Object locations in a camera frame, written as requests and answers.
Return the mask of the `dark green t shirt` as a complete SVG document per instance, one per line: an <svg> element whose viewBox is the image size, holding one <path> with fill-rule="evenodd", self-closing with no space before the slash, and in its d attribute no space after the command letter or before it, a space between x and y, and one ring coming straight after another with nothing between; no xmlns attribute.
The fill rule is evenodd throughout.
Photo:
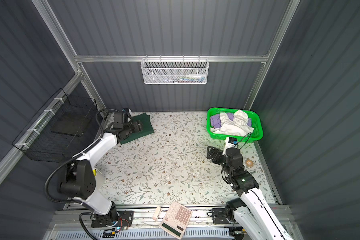
<svg viewBox="0 0 360 240"><path fill-rule="evenodd" d="M125 140L120 141L121 145L135 141L139 138L153 134L155 131L151 124L150 115L143 113L132 117L133 123L131 125L132 132Z"/></svg>

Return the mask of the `green plastic laundry basket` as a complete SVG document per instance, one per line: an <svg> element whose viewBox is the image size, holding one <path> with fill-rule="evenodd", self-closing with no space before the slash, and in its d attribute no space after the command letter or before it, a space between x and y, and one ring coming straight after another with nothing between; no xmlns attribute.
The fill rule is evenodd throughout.
<svg viewBox="0 0 360 240"><path fill-rule="evenodd" d="M248 141L249 143L252 143L254 141L258 141L263 137L263 129L261 125L260 117L257 113L247 110L241 110L248 114L249 118L252 119L252 127L254 128L253 133L249 133L244 137L238 137L238 136L229 136L229 135L219 135L214 134L210 131L210 116L218 114L218 113L234 113L237 109L225 109L225 108L211 108L207 112L207 131L211 138L213 139L219 139L219 140L225 140L227 137L233 137L237 138L238 140Z"/></svg>

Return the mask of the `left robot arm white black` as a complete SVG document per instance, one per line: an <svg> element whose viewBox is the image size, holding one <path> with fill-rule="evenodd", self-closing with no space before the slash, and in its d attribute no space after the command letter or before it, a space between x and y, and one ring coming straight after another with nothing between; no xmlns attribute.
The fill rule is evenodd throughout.
<svg viewBox="0 0 360 240"><path fill-rule="evenodd" d="M63 165L64 176L57 190L70 200L86 207L91 213L115 219L117 211L113 209L114 203L100 193L95 165L120 141L127 139L133 133L141 132L143 124L132 119L132 111L128 108L121 111L103 109L97 114L102 112L113 113L114 121L107 128L98 122L100 135L83 151L76 154L69 163Z"/></svg>

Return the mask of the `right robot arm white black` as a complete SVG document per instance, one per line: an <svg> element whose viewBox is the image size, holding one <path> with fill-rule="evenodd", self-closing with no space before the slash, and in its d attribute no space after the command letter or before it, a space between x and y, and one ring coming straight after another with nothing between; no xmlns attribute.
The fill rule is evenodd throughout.
<svg viewBox="0 0 360 240"><path fill-rule="evenodd" d="M207 147L207 159L222 167L222 178L237 193L236 199L226 202L227 219L238 223L252 240L291 240L280 223L255 178L245 170L243 156L237 148L225 151Z"/></svg>

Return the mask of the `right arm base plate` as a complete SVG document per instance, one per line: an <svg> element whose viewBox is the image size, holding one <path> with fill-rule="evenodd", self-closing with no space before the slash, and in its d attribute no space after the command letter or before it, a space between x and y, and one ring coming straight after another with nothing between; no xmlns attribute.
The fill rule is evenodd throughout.
<svg viewBox="0 0 360 240"><path fill-rule="evenodd" d="M225 208L212 208L207 216L213 219L214 225L233 224L231 212Z"/></svg>

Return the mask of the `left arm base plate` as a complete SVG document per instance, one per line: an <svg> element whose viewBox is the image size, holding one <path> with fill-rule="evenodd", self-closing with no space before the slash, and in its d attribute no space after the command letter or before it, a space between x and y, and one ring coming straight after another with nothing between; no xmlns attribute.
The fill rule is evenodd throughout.
<svg viewBox="0 0 360 240"><path fill-rule="evenodd" d="M108 215L91 215L92 228L131 227L134 218L133 211L118 211L116 217Z"/></svg>

